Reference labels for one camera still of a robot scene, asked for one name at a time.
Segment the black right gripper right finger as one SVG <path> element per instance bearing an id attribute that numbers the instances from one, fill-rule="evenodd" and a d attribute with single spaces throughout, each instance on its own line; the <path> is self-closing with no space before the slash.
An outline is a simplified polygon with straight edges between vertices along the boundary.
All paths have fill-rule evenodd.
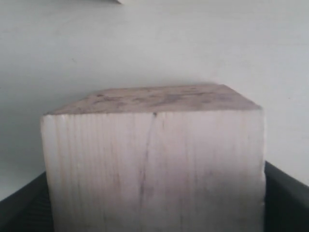
<path id="1" fill-rule="evenodd" d="M 309 187 L 265 164 L 265 232 L 309 232 Z"/>

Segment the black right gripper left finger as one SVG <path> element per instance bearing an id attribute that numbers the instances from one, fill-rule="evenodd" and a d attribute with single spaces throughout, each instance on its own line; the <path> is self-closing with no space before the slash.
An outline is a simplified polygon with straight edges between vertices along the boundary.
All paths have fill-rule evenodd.
<path id="1" fill-rule="evenodd" d="M 2 232 L 53 232 L 46 173 L 0 202 Z"/>

